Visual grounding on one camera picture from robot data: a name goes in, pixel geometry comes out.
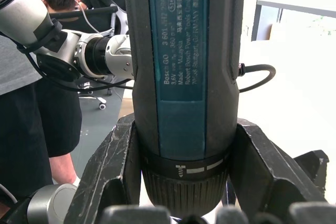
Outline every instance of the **robotic arm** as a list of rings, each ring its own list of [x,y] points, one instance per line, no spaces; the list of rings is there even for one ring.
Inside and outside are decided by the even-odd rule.
[[[50,77],[69,82],[81,74],[133,79],[128,35],[104,38],[61,30],[41,0],[0,0],[0,20],[0,32],[34,52],[40,69]]]

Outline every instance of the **gray shirt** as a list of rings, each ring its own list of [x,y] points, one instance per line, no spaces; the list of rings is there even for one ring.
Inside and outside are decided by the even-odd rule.
[[[0,36],[0,95],[24,87],[40,78],[26,56],[16,49],[15,44]]]

